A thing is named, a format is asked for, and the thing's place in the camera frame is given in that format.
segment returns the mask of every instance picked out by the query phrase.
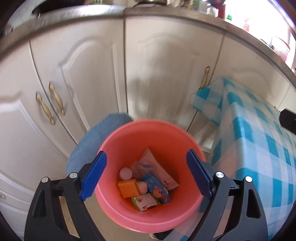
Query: checkered tablecloth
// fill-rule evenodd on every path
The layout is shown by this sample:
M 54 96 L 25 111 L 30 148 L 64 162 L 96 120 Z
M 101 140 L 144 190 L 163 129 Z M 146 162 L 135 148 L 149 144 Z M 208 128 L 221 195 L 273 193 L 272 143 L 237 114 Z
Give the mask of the checkered tablecloth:
M 213 169 L 234 179 L 252 177 L 270 240 L 286 221 L 296 199 L 296 136 L 280 126 L 278 110 L 227 78 L 198 91 L 193 106 L 218 126 L 208 159 Z M 166 240 L 186 241 L 206 205 Z M 231 202 L 226 206 L 230 211 Z

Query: tablecloth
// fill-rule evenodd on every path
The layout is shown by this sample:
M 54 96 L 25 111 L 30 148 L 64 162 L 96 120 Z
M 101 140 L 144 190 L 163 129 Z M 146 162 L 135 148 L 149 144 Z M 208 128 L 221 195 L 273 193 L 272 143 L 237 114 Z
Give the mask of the tablecloth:
M 270 240 L 286 221 L 296 199 L 296 136 L 280 126 L 277 109 L 227 78 L 198 91 L 193 107 L 218 126 L 208 158 L 213 169 L 233 179 L 252 177 L 263 204 Z M 166 240 L 186 241 L 206 205 L 204 199 L 199 210 Z M 224 224 L 230 209 L 229 200 L 221 221 Z

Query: bucket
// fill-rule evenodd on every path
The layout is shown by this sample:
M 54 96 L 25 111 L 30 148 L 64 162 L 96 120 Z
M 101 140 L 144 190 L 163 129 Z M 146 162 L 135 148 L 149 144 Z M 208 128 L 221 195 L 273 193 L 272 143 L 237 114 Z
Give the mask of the bucket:
M 130 198 L 121 196 L 117 181 L 121 180 L 120 170 L 139 161 L 147 147 L 179 186 L 169 190 L 170 203 L 140 212 Z M 115 130 L 99 150 L 107 154 L 106 168 L 95 188 L 103 211 L 120 226 L 142 233 L 167 231 L 184 222 L 202 201 L 186 164 L 186 153 L 190 149 L 205 161 L 195 140 L 180 127 L 168 122 L 139 120 Z

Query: orange square object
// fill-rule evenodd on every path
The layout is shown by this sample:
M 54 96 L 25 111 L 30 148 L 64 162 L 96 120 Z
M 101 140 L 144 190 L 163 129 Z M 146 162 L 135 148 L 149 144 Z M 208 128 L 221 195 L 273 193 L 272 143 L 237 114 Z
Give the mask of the orange square object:
M 117 182 L 119 190 L 124 198 L 126 197 L 138 197 L 141 195 L 136 179 L 125 180 Z

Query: white bottle cap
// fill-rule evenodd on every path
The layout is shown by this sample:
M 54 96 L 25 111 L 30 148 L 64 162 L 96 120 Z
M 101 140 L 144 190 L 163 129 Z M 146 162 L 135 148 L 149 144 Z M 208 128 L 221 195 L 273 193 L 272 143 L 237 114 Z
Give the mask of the white bottle cap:
M 144 195 L 148 192 L 147 183 L 146 182 L 137 182 L 138 188 L 140 190 L 140 193 Z
M 119 176 L 122 180 L 130 180 L 132 175 L 133 175 L 133 173 L 132 173 L 131 169 L 129 169 L 127 167 L 124 167 L 119 172 Z

